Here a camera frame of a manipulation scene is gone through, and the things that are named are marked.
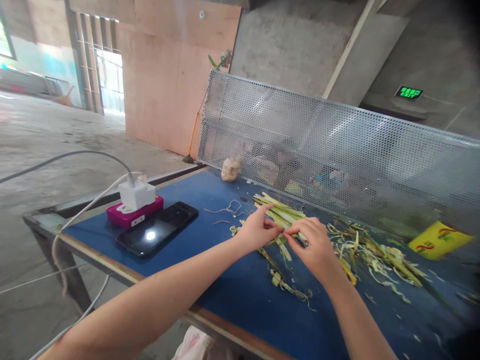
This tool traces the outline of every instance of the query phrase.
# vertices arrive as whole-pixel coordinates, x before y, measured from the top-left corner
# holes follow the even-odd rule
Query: blue tabletop
[[[148,277],[230,238],[230,226],[239,226],[239,219],[247,218],[247,210],[256,209],[251,197],[262,191],[291,206],[299,208],[302,205],[296,200],[240,178],[232,183],[224,182],[220,178],[220,171],[212,168],[159,189],[157,194],[164,198],[165,208],[181,201],[198,209],[199,216],[148,260],[138,259],[116,245],[115,238],[123,230],[114,228],[107,220],[106,213],[86,219],[64,232]],[[204,211],[224,209],[233,199],[241,202],[241,209],[244,211],[238,218],[233,218],[226,211]],[[323,223],[333,223],[331,214],[311,206],[307,205],[304,212],[308,216],[318,217]],[[220,220],[230,221],[231,224],[213,225]],[[372,235],[378,242],[392,246],[381,236]],[[311,311],[307,304],[296,296],[272,285],[267,262],[257,252],[245,256],[227,269],[198,299],[197,304],[293,358],[348,359],[334,309],[323,287],[293,251],[290,251],[293,257],[293,273],[286,270],[276,245],[269,246],[267,251],[281,267],[283,274],[290,278],[291,285],[303,292],[312,291],[310,307],[316,312]],[[457,273],[457,269],[441,262],[428,261],[408,248],[402,251],[410,261],[419,264],[420,270],[433,270],[445,280],[443,282],[431,276],[432,284],[457,311],[466,317],[472,317],[470,308],[455,295],[459,289],[452,283],[462,277]],[[361,281],[356,288],[400,359],[404,358],[403,353],[411,360],[427,356],[448,359],[434,333],[438,334],[442,341],[446,341],[460,334],[463,327],[425,289],[401,281],[397,287],[411,300],[411,304],[407,304],[389,288],[374,282],[365,267],[360,266],[359,275]],[[368,300],[365,294],[373,297],[376,304]]]

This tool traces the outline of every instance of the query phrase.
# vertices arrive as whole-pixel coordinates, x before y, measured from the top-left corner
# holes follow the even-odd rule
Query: table leg
[[[54,259],[52,258],[53,240],[43,236],[41,233],[32,228],[30,229],[51,268],[53,271],[57,272],[59,269],[55,265]],[[65,268],[70,268],[77,265],[72,253],[62,246],[61,241],[60,244],[58,244],[58,257]],[[85,287],[82,275],[80,275],[80,271],[76,268],[66,271],[65,274],[68,281],[68,294],[78,304],[83,312],[87,311],[89,306],[92,304],[92,301],[90,300],[89,293]],[[62,283],[60,274],[57,275],[57,279],[60,283]]]

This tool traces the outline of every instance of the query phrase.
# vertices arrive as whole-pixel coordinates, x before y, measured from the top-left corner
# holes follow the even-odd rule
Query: green exit sign
[[[404,98],[407,100],[417,101],[419,97],[422,96],[423,93],[424,93],[423,90],[402,85],[398,88],[398,91],[396,92],[395,96],[398,96],[400,98]]]

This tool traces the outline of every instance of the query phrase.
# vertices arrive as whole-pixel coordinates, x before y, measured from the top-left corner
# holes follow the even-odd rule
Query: yellow package
[[[413,239],[408,246],[430,260],[440,260],[442,256],[465,245],[473,236],[455,230],[437,221]]]

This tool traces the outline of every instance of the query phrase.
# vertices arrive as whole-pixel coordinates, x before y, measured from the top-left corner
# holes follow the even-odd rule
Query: white cloth
[[[173,360],[237,360],[238,355],[203,331],[190,326]]]

